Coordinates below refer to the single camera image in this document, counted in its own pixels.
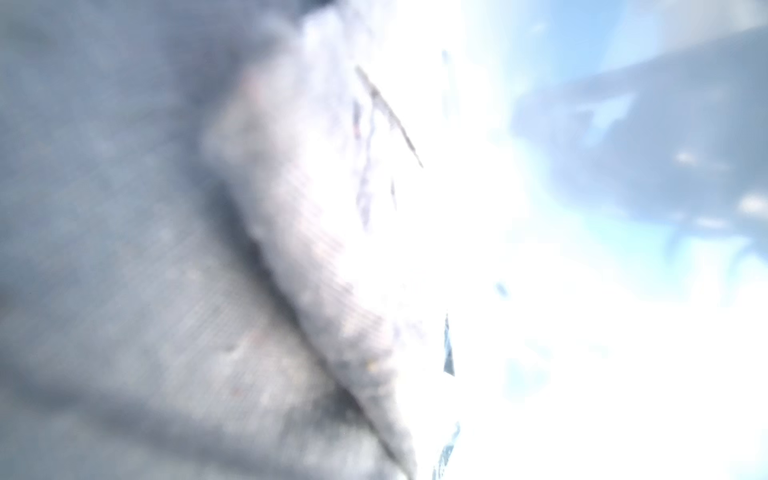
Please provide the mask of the grey shirt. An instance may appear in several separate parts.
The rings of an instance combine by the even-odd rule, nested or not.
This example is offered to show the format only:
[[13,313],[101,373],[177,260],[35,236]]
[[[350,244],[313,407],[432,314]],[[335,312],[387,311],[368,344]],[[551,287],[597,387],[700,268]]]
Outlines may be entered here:
[[1,475],[426,479],[397,1],[1,5]]

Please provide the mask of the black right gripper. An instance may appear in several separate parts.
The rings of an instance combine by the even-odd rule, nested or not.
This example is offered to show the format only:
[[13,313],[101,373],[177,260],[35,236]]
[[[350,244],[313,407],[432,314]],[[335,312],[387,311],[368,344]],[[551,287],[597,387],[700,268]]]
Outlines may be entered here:
[[568,198],[767,248],[767,33],[749,29],[521,95],[515,134]]

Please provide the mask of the clear plastic vacuum bag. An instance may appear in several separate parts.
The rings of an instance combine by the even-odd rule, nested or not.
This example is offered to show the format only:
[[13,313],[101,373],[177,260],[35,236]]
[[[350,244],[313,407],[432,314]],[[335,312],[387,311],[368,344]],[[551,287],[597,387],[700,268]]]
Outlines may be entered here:
[[568,198],[515,134],[541,87],[749,29],[763,1],[337,1],[424,166],[462,404],[449,479],[763,479],[767,248]]

